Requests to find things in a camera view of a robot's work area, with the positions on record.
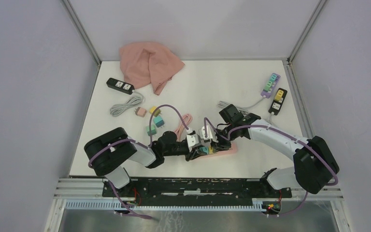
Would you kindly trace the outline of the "pink plug adapter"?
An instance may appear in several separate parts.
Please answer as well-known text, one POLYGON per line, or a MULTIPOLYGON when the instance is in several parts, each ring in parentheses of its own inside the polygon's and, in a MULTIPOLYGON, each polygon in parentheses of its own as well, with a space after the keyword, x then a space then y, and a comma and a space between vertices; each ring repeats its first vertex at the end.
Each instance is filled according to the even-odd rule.
POLYGON ((147 110, 142 108, 142 107, 137 107, 135 109, 135 115, 139 116, 139 117, 145 117, 147 114, 147 110))

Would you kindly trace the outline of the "pink power strip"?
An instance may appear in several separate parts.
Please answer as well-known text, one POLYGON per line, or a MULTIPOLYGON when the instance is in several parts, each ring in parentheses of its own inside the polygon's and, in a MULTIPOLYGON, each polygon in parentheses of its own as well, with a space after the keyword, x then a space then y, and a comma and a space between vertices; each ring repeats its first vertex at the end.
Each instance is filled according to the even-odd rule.
POLYGON ((237 152, 238 152, 237 144, 235 142, 232 142, 232 147, 231 147, 230 150, 214 152, 213 154, 206 154, 206 156, 202 156, 202 158, 204 158, 204 157, 215 157, 215 156, 221 156, 221 155, 231 155, 231 154, 235 154, 237 152))

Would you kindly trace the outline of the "green plug adapter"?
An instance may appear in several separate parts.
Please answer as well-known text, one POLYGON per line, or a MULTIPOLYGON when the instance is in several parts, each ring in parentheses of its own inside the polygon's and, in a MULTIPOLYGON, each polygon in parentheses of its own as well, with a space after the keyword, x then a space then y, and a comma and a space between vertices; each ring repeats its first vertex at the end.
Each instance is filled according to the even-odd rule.
POLYGON ((157 128, 153 124, 150 126, 146 126, 145 129, 148 136, 154 136, 157 134, 157 128))

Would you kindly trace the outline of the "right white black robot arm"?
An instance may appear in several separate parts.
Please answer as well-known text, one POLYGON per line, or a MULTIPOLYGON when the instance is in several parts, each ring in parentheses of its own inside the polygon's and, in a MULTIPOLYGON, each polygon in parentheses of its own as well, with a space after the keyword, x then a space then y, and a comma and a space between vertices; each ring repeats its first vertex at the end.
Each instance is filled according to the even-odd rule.
POLYGON ((275 149, 293 162, 291 167, 276 168, 264 174, 265 181, 259 185, 263 196, 272 197, 284 188, 302 188, 317 194, 325 186, 338 184, 340 168, 323 138, 291 135, 258 115, 243 114, 233 104, 219 114, 227 125, 215 130, 220 145, 244 137, 275 149))

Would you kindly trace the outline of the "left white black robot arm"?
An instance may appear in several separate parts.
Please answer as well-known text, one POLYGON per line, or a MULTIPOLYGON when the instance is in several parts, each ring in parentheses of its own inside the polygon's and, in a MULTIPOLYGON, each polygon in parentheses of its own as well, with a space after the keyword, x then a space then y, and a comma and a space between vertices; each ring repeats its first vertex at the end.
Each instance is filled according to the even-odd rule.
POLYGON ((209 153, 194 131, 182 141, 177 140, 173 131, 166 131, 151 146, 146 146, 129 137, 122 127, 90 140, 84 151, 89 159, 89 168, 97 176, 105 177, 123 197, 130 195, 133 189, 132 180, 122 167, 125 161, 131 160, 153 169, 162 165, 168 156, 183 155, 190 161, 209 153))

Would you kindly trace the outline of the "teal plug adapter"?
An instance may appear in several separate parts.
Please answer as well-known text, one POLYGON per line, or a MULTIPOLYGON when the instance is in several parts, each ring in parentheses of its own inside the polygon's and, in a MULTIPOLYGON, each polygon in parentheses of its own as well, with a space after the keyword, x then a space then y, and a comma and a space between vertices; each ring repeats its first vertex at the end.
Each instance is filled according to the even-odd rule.
POLYGON ((163 127, 165 125, 165 121, 161 116, 154 117, 153 122, 157 128, 163 127))

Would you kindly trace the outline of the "yellow plug adapter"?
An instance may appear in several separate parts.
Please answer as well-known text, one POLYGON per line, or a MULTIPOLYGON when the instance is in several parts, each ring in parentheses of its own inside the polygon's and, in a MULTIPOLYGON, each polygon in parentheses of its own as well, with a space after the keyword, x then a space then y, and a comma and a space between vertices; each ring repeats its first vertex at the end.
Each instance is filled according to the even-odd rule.
POLYGON ((154 117, 157 117, 161 114, 161 110, 159 108, 157 108, 157 106, 152 106, 150 109, 149 109, 149 113, 154 116, 154 117))

